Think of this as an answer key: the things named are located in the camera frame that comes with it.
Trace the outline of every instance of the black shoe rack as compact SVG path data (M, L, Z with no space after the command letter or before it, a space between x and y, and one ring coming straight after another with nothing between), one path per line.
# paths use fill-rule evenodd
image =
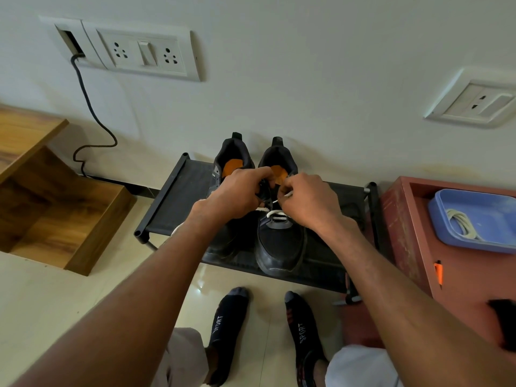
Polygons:
M134 233L140 243L155 250L156 247L149 242L150 233L166 236L172 234L172 231L186 219L193 204L206 197L212 170L212 163L191 160L187 153L181 156ZM366 187L331 182L329 185L339 197L342 213L356 220L362 232L371 234L377 250L392 261L389 234L384 224L376 183L371 182ZM234 258L221 260L206 254L202 261L210 265L268 277L258 267L253 253L257 213L251 212L246 215L243 225L248 227L248 230L242 231L244 235L239 239L239 252ZM346 301L349 303L360 300L340 261L332 250L310 230L308 230L306 254L299 269L291 276L279 279L347 293Z

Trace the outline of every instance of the wall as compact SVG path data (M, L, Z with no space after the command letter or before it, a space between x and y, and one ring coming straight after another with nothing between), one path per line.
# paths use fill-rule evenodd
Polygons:
M258 162L273 136L301 169L363 184L399 175L516 187L516 121L476 130L424 121L465 65L516 69L516 0L2 0L0 103L61 114L69 158L109 142L37 14L188 26L205 81L83 69L116 149L92 174L159 188L184 151L213 160L240 131Z

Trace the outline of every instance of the switch plate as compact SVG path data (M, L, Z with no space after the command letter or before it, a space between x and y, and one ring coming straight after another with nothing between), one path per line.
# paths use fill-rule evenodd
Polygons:
M62 17L40 16L40 21L45 25L48 36L54 42L59 52L70 62L70 58L79 51L66 33L73 35L74 40L80 46L86 57L78 58L76 63L82 66L92 66L106 69L94 47L92 46L81 19L65 19Z
M93 21L83 26L109 70L200 81L187 28Z
M478 67L461 69L426 119L496 127L516 111L516 73Z

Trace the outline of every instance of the pants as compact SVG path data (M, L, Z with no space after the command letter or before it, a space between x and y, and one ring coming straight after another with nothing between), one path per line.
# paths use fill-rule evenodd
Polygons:
M201 334L176 328L163 354L152 387L199 387L208 374ZM296 372L292 367L292 378ZM349 345L338 351L326 372L326 387L403 387L385 349Z

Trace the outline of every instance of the floor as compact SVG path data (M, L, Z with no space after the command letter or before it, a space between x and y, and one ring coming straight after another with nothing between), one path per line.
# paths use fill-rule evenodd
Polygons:
M0 253L0 387L12 382L149 256L149 249L132 233L151 202L138 198L88 277ZM165 239L151 237L156 245ZM283 302L287 291L303 294L312 306L327 357L340 349L338 309L332 306L340 299L338 293L204 264L193 278L177 326L197 329L206 344L211 315L235 286L249 288L252 298L228 387L297 386Z

